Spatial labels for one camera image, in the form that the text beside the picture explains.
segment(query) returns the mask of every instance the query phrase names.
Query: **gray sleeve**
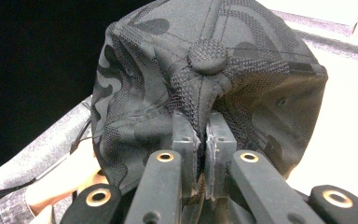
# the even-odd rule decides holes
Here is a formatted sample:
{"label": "gray sleeve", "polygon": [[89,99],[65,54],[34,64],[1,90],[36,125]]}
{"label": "gray sleeve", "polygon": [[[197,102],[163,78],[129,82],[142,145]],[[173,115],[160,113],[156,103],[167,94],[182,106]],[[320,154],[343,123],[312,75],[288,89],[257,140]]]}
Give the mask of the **gray sleeve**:
{"label": "gray sleeve", "polygon": [[25,189],[19,189],[0,200],[0,224],[30,223],[34,214],[25,201]]}
{"label": "gray sleeve", "polygon": [[[84,103],[90,105],[91,97]],[[72,142],[90,117],[90,110],[80,103],[39,135],[10,161],[0,166],[0,189],[22,185],[41,175],[69,152]]]}

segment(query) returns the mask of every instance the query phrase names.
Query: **metal grommet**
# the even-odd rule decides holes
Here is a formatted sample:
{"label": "metal grommet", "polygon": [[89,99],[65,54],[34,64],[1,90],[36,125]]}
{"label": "metal grommet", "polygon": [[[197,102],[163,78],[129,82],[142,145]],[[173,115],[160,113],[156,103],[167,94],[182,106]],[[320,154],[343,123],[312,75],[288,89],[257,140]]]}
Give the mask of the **metal grommet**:
{"label": "metal grommet", "polygon": [[323,193],[324,198],[330,202],[331,204],[341,207],[341,208],[350,208],[353,206],[352,200],[345,194],[336,191],[336,190],[325,190]]}
{"label": "metal grommet", "polygon": [[243,161],[247,161],[247,162],[257,162],[258,161],[258,157],[250,152],[245,152],[241,154],[241,159]]}
{"label": "metal grommet", "polygon": [[86,203],[88,206],[98,207],[107,203],[111,196],[109,189],[96,189],[87,196]]}
{"label": "metal grommet", "polygon": [[173,154],[168,152],[159,153],[157,159],[162,162],[173,161]]}

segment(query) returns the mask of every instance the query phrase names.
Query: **finger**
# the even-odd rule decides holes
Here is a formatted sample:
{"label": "finger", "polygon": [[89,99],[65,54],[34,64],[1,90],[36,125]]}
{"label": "finger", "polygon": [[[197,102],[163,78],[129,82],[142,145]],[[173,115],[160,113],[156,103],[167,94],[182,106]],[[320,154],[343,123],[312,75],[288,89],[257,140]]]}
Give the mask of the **finger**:
{"label": "finger", "polygon": [[79,146],[59,167],[27,189],[27,203],[36,214],[46,205],[67,197],[101,169],[94,157],[91,140],[87,142],[89,145]]}
{"label": "finger", "polygon": [[98,173],[95,176],[92,176],[90,179],[88,179],[82,185],[80,185],[79,188],[77,189],[77,194],[80,194],[81,191],[88,188],[89,186],[96,185],[96,184],[109,184],[109,183],[107,182],[106,176],[100,175]]}

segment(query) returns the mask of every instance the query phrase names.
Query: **camouflage cap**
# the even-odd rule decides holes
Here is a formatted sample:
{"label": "camouflage cap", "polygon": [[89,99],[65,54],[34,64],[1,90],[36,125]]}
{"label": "camouflage cap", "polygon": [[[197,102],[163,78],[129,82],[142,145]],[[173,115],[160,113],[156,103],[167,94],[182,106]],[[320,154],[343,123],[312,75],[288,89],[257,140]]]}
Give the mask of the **camouflage cap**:
{"label": "camouflage cap", "polygon": [[109,182],[127,191],[152,152],[171,148],[174,110],[201,142],[216,110],[238,149],[263,153],[287,175],[311,138],[326,80],[304,42],[254,0],[159,0],[106,30],[94,150]]}

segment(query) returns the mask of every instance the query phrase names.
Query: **cap button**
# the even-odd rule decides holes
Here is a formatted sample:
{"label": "cap button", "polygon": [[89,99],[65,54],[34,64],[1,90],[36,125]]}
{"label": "cap button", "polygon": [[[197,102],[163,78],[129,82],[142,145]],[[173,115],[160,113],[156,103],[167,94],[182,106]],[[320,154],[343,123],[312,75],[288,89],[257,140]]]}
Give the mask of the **cap button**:
{"label": "cap button", "polygon": [[227,64],[227,50],[213,39],[201,39],[194,43],[188,53],[188,62],[194,71],[206,76],[216,75]]}

